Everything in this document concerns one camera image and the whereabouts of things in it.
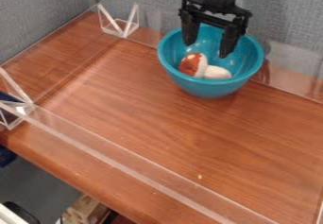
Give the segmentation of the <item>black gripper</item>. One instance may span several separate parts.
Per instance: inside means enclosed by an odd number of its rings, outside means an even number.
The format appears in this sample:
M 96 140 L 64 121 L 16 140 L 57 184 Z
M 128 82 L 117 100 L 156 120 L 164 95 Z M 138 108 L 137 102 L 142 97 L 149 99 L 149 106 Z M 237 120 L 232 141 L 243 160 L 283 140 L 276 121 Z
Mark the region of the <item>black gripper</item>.
M 236 5 L 236 0 L 181 0 L 179 17 L 185 45 L 196 42 L 201 24 L 223 28 L 219 57 L 224 59 L 245 33 L 251 16 L 251 11 Z

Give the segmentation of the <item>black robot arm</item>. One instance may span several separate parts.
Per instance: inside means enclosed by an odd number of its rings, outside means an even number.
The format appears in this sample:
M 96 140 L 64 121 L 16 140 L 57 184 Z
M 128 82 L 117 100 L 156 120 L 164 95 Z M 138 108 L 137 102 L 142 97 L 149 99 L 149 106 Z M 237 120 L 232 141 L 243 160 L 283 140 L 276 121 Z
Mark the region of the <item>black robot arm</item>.
M 251 11 L 240 8 L 236 0 L 181 0 L 177 15 L 185 45 L 196 42 L 201 24 L 223 29 L 219 57 L 224 59 L 233 52 L 240 36 L 245 34 Z

